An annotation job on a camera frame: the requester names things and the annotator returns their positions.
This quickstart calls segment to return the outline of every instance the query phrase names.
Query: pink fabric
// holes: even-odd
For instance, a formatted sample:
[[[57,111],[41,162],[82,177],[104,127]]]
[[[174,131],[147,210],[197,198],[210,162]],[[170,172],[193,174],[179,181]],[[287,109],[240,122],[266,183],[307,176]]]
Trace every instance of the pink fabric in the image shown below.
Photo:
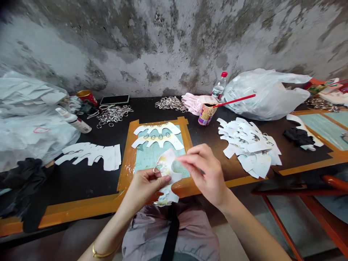
[[[188,111],[193,115],[200,115],[203,104],[200,102],[200,96],[193,95],[187,92],[185,95],[181,96],[181,101],[184,103]]]

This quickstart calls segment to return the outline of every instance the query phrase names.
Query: concrete wall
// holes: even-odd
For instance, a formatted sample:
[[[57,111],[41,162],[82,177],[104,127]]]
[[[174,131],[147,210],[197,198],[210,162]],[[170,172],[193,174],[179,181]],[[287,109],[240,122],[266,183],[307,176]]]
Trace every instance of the concrete wall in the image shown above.
[[[210,93],[258,67],[348,76],[347,0],[22,0],[2,14],[0,70],[97,97]]]

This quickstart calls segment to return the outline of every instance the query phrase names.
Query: smartphone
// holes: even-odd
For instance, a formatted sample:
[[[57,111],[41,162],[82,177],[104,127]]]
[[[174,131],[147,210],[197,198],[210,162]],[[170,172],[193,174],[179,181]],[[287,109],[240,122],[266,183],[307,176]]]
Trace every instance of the smartphone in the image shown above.
[[[123,104],[129,102],[129,95],[105,96],[99,105]]]

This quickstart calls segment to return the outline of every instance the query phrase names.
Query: hand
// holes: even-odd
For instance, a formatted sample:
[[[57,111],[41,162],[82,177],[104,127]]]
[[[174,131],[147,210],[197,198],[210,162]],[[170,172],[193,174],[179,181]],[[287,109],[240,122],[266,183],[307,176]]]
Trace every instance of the hand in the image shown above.
[[[157,191],[166,186],[171,176],[163,176],[160,172],[154,173],[153,169],[138,170],[134,175],[127,190],[122,205],[132,211],[135,215]]]
[[[207,144],[192,147],[177,160],[187,168],[196,186],[210,203],[219,208],[226,202],[229,189],[225,185],[221,163]]]

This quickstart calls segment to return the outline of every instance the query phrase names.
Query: red straw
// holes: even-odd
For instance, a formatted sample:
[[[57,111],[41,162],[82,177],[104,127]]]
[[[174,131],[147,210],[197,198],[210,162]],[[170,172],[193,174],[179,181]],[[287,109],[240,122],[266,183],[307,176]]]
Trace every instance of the red straw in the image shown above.
[[[246,100],[246,99],[249,99],[249,98],[252,98],[252,97],[255,97],[255,96],[256,96],[256,94],[252,94],[252,95],[249,95],[249,96],[245,96],[243,98],[239,98],[237,100],[233,100],[233,101],[229,101],[229,102],[222,103],[222,104],[219,104],[219,105],[215,105],[215,106],[213,106],[213,108],[220,107],[220,106],[223,106],[223,105],[226,105],[226,104],[230,104],[230,103],[234,103],[234,102],[238,102],[240,100]]]

